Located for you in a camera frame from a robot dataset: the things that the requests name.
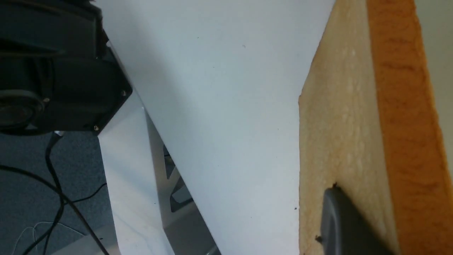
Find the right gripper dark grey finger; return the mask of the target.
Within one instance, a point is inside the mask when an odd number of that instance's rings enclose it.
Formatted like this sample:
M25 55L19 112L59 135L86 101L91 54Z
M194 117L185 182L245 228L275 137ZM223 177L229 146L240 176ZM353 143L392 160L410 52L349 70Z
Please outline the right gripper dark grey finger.
M398 255L393 232L387 223L391 214L381 202L354 201L338 184L325 189L316 242L324 255Z

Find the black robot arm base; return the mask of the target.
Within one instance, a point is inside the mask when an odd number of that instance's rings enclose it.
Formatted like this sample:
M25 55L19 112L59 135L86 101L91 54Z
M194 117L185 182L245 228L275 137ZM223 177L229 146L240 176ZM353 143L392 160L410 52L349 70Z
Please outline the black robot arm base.
M92 0L2 0L1 133L99 134L132 94Z

